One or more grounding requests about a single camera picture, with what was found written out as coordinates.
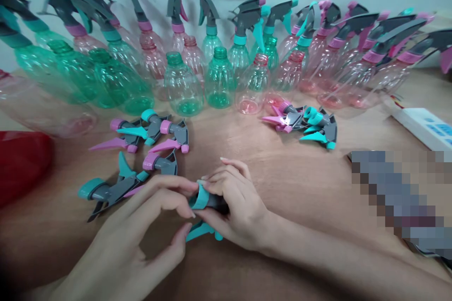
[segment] spray bottle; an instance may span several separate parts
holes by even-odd
[[[349,104],[358,109],[369,109],[393,95],[410,75],[410,68],[436,51],[441,52],[441,70],[446,74],[452,66],[452,29],[431,32],[414,47],[400,54],[395,60],[378,69],[369,82],[355,87],[348,95]]]
[[[150,21],[147,19],[144,10],[141,8],[140,2],[138,0],[132,0],[133,9],[138,20],[138,27],[141,30],[140,34],[140,46],[147,45],[149,39],[152,39],[157,48],[165,53],[165,48],[163,46],[163,40],[161,37],[152,29]]]
[[[377,39],[389,31],[414,20],[416,15],[395,16],[380,22],[377,28],[366,34],[363,32],[359,36],[358,48],[354,48],[344,53],[338,61],[338,66],[344,68],[349,63],[360,60],[377,42]]]
[[[294,47],[297,45],[297,41],[299,39],[297,33],[300,30],[301,26],[303,25],[304,21],[306,20],[308,12],[309,6],[306,6],[297,13],[298,16],[297,23],[292,27],[290,35],[288,35],[278,46],[279,60],[282,60],[287,55],[287,53],[293,50]]]
[[[273,37],[274,24],[275,24],[276,20],[280,20],[283,23],[288,34],[291,33],[292,8],[297,5],[298,5],[298,0],[290,0],[290,1],[282,2],[278,5],[275,5],[270,9],[270,15],[268,16],[267,22],[264,26],[264,34],[263,34],[264,44],[266,43],[268,38]],[[258,48],[259,48],[258,42],[256,41],[250,52],[251,60],[254,60],[254,57],[256,56],[256,53],[258,52]]]
[[[113,58],[130,67],[139,74],[149,85],[153,83],[152,75],[147,72],[143,56],[131,45],[121,39],[121,35],[110,23],[114,16],[103,6],[93,0],[71,0],[78,12],[85,17],[85,28],[92,32],[92,20],[100,26],[100,31],[108,41],[108,50]]]
[[[340,9],[335,3],[329,2],[329,7],[324,9],[322,9],[319,3],[319,7],[322,10],[321,27],[309,46],[310,59],[309,65],[307,66],[308,69],[310,68],[310,65],[317,65],[320,63],[322,52],[327,46],[326,38],[332,31],[336,30],[336,27],[333,26],[332,23],[340,19]]]
[[[95,48],[107,49],[107,46],[99,40],[88,35],[85,27],[74,19],[72,13],[77,12],[70,0],[45,0],[40,15],[55,15],[47,12],[47,5],[54,8],[56,16],[64,23],[67,31],[74,37],[74,50],[88,55],[88,52]]]
[[[360,15],[360,14],[366,14],[366,13],[369,12],[366,7],[364,7],[363,5],[359,4],[356,1],[351,1],[348,4],[347,7],[348,7],[349,11],[345,13],[344,20],[348,19],[348,18],[350,18],[352,16],[356,16],[356,15]],[[345,52],[347,52],[349,49],[352,48],[352,46],[353,46],[352,38],[355,36],[355,33],[356,32],[350,32],[350,34],[347,36],[347,41],[344,44],[344,46],[342,46],[342,48],[340,49],[339,55],[344,54]]]
[[[299,89],[303,93],[317,94],[320,86],[329,81],[338,64],[340,48],[347,42],[350,32],[360,31],[372,26],[379,17],[379,13],[367,13],[349,17],[337,24],[342,26],[338,34],[331,40],[328,46],[321,52],[319,63],[309,63],[306,72],[299,83]]]
[[[118,18],[113,14],[110,7],[114,3],[113,0],[93,0],[94,2],[98,3],[100,6],[102,6],[107,12],[110,13],[112,16],[110,20],[110,24],[118,31],[119,35],[121,35],[121,38],[127,42],[129,45],[131,45],[134,49],[140,50],[140,44],[138,42],[138,39],[136,36],[131,34],[128,30],[126,30],[124,27],[121,26],[121,23],[119,22]]]
[[[363,87],[377,71],[377,64],[385,57],[393,45],[400,43],[425,25],[426,19],[415,19],[386,33],[360,61],[349,64],[330,80],[326,90],[317,96],[318,102],[330,109],[348,106],[349,93],[355,87]]]
[[[280,60],[281,62],[286,61],[292,54],[292,51],[298,50],[305,54],[303,58],[303,73],[306,72],[307,65],[309,64],[309,45],[311,45],[312,37],[314,32],[320,28],[320,7],[316,1],[313,1],[309,6],[309,12],[307,14],[306,20],[298,31],[297,35],[300,38],[297,41],[297,45],[291,50],[287,55]]]
[[[168,0],[166,16],[171,17],[171,27],[174,32],[169,50],[182,53],[184,50],[184,37],[187,36],[187,33],[185,33],[185,27],[180,17],[188,22],[182,0]]]
[[[201,26],[204,19],[207,17],[206,37],[202,42],[201,50],[204,53],[208,64],[213,58],[215,48],[223,47],[223,44],[217,35],[217,24],[215,23],[215,20],[219,19],[220,16],[218,15],[212,0],[199,0],[199,7],[198,25]]]
[[[237,83],[243,71],[250,64],[250,55],[246,48],[246,30],[254,26],[253,35],[258,42],[258,45],[264,48],[264,41],[262,38],[262,24],[264,19],[261,18],[261,8],[256,7],[240,12],[237,15],[237,21],[233,21],[236,27],[234,35],[234,45],[227,53],[227,58],[232,65],[235,79]]]
[[[245,11],[245,10],[249,10],[249,9],[254,9],[256,7],[261,7],[261,17],[266,17],[270,14],[270,6],[264,6],[265,5],[266,0],[246,0],[244,2],[242,2],[240,5],[238,5],[236,8],[234,8],[234,10],[229,11],[230,13],[234,14],[234,17],[232,19],[228,19],[229,21],[232,21],[233,23],[235,23],[237,16]],[[232,45],[234,44],[234,38],[235,38],[235,33],[231,36],[231,39],[229,40],[229,47],[232,47]],[[248,46],[249,44],[249,40],[247,40],[247,49],[251,49],[250,46]]]
[[[64,36],[52,32],[44,21],[28,9],[28,4],[27,0],[0,0],[0,5],[10,12],[17,13],[24,24],[35,33],[34,37],[38,46],[48,49],[47,43],[52,40],[63,40],[72,45]]]
[[[0,17],[0,40],[14,49],[19,67],[46,92],[72,104],[87,101],[75,85],[67,82],[58,72],[52,52],[33,45],[25,36],[12,30],[2,17]]]

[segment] trigger sprayer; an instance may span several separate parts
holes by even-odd
[[[124,42],[116,28],[111,24],[114,15],[94,0],[71,0],[71,2],[82,17],[86,18],[84,24],[87,25],[85,28],[88,32],[92,32],[93,20],[99,25],[100,31],[108,41],[108,50],[113,58],[130,67],[146,82],[152,83],[152,76],[144,67],[142,55],[131,45]]]
[[[365,29],[374,24],[379,13],[367,13],[349,17],[334,26],[341,26],[337,35],[329,42],[328,46],[320,53],[312,54],[307,70],[299,84],[301,92],[315,95],[317,86],[331,77],[338,65],[340,48],[346,43],[350,32]]]
[[[237,15],[236,21],[232,20],[236,31],[234,35],[234,44],[229,49],[227,58],[232,64],[234,76],[237,80],[239,80],[242,72],[250,64],[250,54],[246,48],[246,30],[251,29],[254,26],[253,35],[256,38],[259,47],[262,47],[262,49],[264,48],[262,37],[262,24],[264,19],[262,19],[261,16],[265,7],[266,6],[244,10]]]
[[[128,30],[122,27],[118,18],[113,14],[111,6],[114,3],[114,1],[113,0],[93,0],[93,1],[98,5],[102,6],[104,10],[110,13],[111,17],[110,24],[118,31],[118,33],[121,35],[121,38],[129,45],[131,45],[134,49],[140,50],[140,44],[138,42],[138,39],[134,35],[132,35]],[[88,30],[88,33],[91,33],[91,30],[88,29],[87,25],[91,25],[92,23],[83,14],[81,15],[81,18],[83,20],[83,25]]]
[[[0,5],[4,6],[10,12],[17,13],[24,24],[35,33],[38,46],[49,49],[47,43],[52,40],[63,40],[69,45],[72,45],[67,38],[51,31],[44,21],[28,9],[28,4],[29,2],[27,0],[0,0]]]
[[[215,48],[223,47],[217,35],[217,23],[215,22],[215,20],[220,18],[220,15],[212,0],[199,0],[199,10],[198,25],[201,26],[207,18],[206,37],[202,42],[201,50],[206,56],[206,62],[209,63],[213,58]]]
[[[174,32],[170,50],[182,53],[184,50],[184,37],[186,37],[187,34],[185,33],[185,27],[180,18],[182,17],[182,19],[188,22],[182,0],[168,0],[166,16],[171,17],[171,27]]]
[[[268,38],[273,37],[274,24],[276,20],[280,20],[283,23],[287,33],[290,34],[292,8],[297,5],[298,0],[290,0],[271,7],[270,14],[268,15],[267,22],[263,29],[264,44],[267,42]],[[254,60],[259,47],[260,46],[258,46],[258,42],[256,41],[250,53],[252,60]]]
[[[148,20],[144,10],[141,8],[140,2],[138,0],[132,0],[133,9],[135,11],[135,15],[138,20],[138,27],[140,28],[140,46],[147,46],[150,40],[156,45],[156,47],[165,52],[165,48],[163,46],[163,40],[161,37],[152,29],[151,22]]]
[[[431,48],[433,51],[423,54]],[[410,68],[438,50],[441,52],[441,70],[446,74],[452,66],[452,29],[427,34],[424,40],[379,68],[366,86],[357,87],[350,93],[353,107],[369,109],[381,103],[385,97],[395,94],[409,77]]]
[[[72,4],[71,0],[45,0],[40,15],[54,15],[47,12],[47,6],[54,8],[56,16],[59,17],[67,31],[74,37],[74,50],[88,55],[88,52],[95,48],[107,49],[107,46],[99,40],[89,36],[85,27],[74,19],[72,13],[77,12],[77,9]]]
[[[340,109],[349,105],[359,106],[360,99],[355,94],[375,75],[377,64],[393,45],[412,35],[426,22],[426,19],[415,19],[380,37],[375,46],[360,61],[349,64],[334,75],[329,85],[325,87],[325,91],[317,96],[317,100],[331,109]]]

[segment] wooden table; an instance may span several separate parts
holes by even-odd
[[[452,123],[451,91],[452,84],[439,71],[415,70],[399,93],[406,107],[426,107]],[[318,106],[302,94],[294,103]],[[158,103],[155,110],[169,108]],[[199,116],[188,120],[190,152],[177,153],[179,175],[196,180],[218,167],[220,156],[240,159],[249,165],[269,210],[450,279],[437,262],[413,254],[392,229],[381,226],[382,220],[376,217],[375,208],[368,206],[367,197],[351,185],[351,166],[345,158],[349,151],[427,150],[390,117],[389,110],[381,105],[353,118],[350,112],[339,111],[337,148],[328,152],[315,142],[299,143],[298,133],[276,133],[256,116],[206,106]],[[107,179],[118,172],[118,150],[88,151],[88,147],[115,136],[108,124],[116,113],[104,111],[95,131],[83,138],[56,140],[53,173],[31,194],[0,211],[0,248],[23,288],[69,273],[111,214],[87,224],[94,203],[78,198],[77,191],[87,180]],[[6,118],[1,119],[1,127],[17,128]],[[127,154],[135,169],[141,170],[147,149]],[[150,257],[158,253],[181,223],[175,213],[162,215],[143,240],[145,253]],[[218,242],[213,236],[204,236],[187,244],[184,261],[149,299],[300,300],[300,296],[304,300],[335,300],[341,294],[301,269],[247,252],[227,240]]]

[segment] blurred object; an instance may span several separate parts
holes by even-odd
[[[0,207],[30,192],[48,171],[53,142],[39,132],[0,132]]]

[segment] pink plastic bottle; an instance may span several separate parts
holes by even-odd
[[[140,45],[146,44],[149,40],[152,40],[157,48],[165,53],[165,47],[163,45],[163,40],[161,37],[152,29],[152,25],[149,21],[140,22],[138,21],[138,26],[141,29],[140,34]]]
[[[53,137],[78,137],[97,123],[97,115],[88,106],[68,104],[42,90],[37,82],[1,70],[0,109],[25,127]]]
[[[196,38],[192,35],[184,38],[184,49],[182,50],[182,60],[190,67],[204,87],[204,74],[207,71],[206,57],[196,44]]]
[[[141,48],[145,58],[146,69],[155,80],[153,85],[154,96],[160,101],[168,101],[164,85],[164,75],[168,67],[165,54],[157,48],[153,39],[147,39],[145,42],[142,42]]]
[[[267,64],[268,56],[257,53],[254,63],[240,77],[235,93],[235,106],[240,113],[253,115],[261,111],[270,82]]]
[[[84,55],[95,48],[108,49],[108,47],[99,40],[88,35],[85,27],[81,24],[77,26],[65,26],[68,32],[74,37],[74,50]]]
[[[303,72],[305,54],[294,50],[289,58],[271,74],[270,91],[266,95],[264,109],[273,114],[272,106],[279,107],[284,101],[293,100],[293,96]]]

